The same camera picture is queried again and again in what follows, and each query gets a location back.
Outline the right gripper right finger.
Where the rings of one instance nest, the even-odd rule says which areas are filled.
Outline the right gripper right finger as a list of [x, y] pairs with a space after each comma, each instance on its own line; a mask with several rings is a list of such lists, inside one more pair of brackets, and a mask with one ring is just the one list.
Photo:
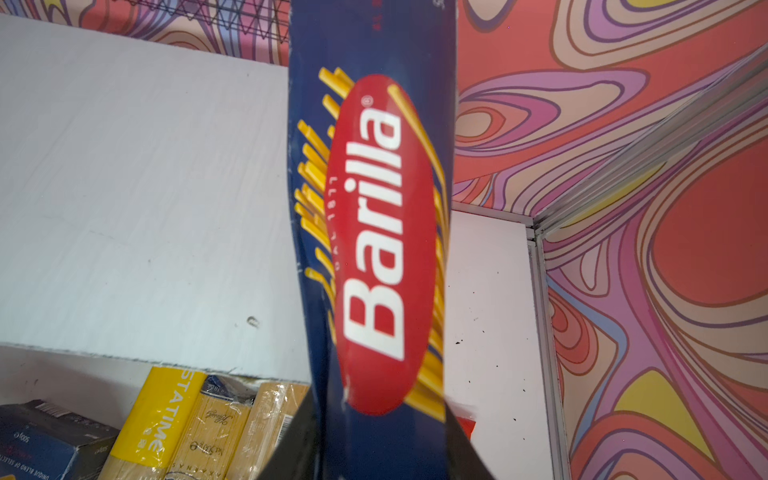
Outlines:
[[450, 480], [493, 480], [455, 415], [446, 417], [447, 471]]

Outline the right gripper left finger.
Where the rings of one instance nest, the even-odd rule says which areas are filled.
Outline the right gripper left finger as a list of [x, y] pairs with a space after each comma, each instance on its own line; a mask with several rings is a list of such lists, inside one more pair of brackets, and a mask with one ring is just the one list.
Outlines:
[[258, 480], [315, 480], [321, 478], [321, 425], [309, 392], [277, 445]]

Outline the blue Barilla spaghetti box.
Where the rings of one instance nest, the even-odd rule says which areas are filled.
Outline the blue Barilla spaghetti box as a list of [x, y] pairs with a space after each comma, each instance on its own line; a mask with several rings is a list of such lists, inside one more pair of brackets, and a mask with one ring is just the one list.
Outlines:
[[457, 5], [295, 1], [288, 193], [322, 479], [444, 479]]

